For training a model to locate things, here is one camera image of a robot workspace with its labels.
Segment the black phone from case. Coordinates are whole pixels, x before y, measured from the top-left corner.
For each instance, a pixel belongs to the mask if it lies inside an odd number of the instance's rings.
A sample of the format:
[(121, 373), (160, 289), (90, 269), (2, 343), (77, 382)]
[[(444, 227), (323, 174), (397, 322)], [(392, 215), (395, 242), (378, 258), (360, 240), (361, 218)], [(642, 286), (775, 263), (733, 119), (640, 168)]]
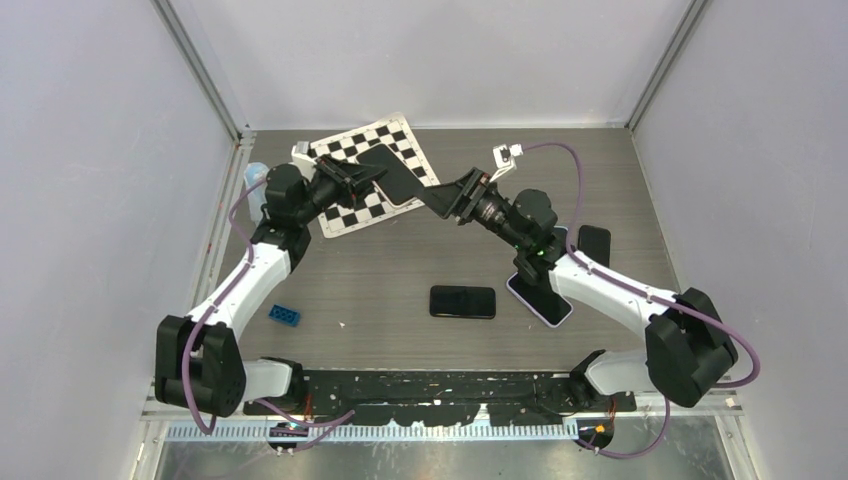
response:
[(394, 207), (404, 206), (417, 199), (424, 188), (418, 177), (386, 145), (378, 144), (365, 150), (356, 156), (356, 161), (386, 170), (376, 183), (382, 195)]

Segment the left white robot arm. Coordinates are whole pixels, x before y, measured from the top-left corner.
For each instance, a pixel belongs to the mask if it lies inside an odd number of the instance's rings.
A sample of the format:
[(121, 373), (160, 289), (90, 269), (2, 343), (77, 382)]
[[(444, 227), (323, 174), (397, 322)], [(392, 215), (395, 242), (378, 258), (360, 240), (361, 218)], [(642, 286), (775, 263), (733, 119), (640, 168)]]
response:
[(260, 187), (262, 219), (246, 252), (221, 285), (183, 316), (166, 316), (156, 331), (157, 401), (228, 417), (244, 403), (268, 399), (280, 412), (298, 412), (307, 389), (297, 363), (242, 358), (239, 338), (271, 291), (286, 280), (311, 241), (310, 223), (330, 206), (351, 207), (375, 189), (386, 168), (324, 155), (309, 176), (293, 164), (272, 168)]

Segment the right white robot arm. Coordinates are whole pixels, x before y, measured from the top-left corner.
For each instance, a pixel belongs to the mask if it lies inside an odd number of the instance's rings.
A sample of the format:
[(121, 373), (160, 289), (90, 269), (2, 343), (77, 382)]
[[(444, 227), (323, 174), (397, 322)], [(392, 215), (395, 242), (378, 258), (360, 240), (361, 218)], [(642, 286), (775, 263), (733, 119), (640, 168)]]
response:
[(477, 222), (513, 247), (517, 274), (531, 286), (581, 302), (642, 341), (639, 350), (594, 353), (573, 369), (570, 392), (580, 408), (596, 410), (627, 391), (657, 391), (691, 408), (736, 364), (736, 346), (706, 294), (653, 288), (573, 250), (555, 230), (558, 217), (545, 192), (525, 189), (509, 200), (473, 169), (417, 196), (439, 217)]

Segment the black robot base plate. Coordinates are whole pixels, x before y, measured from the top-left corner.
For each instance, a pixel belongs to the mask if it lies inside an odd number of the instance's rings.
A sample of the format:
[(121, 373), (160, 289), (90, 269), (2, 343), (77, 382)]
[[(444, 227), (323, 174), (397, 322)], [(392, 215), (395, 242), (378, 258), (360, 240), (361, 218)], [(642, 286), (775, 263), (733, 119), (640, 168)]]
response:
[(402, 427), (465, 426), (480, 414), (498, 427), (543, 426), (574, 414), (636, 409), (633, 395), (603, 396), (565, 373), (545, 371), (305, 370), (284, 396), (247, 403), (244, 412), (266, 414), (268, 405), (316, 421), (352, 411), (352, 425)]

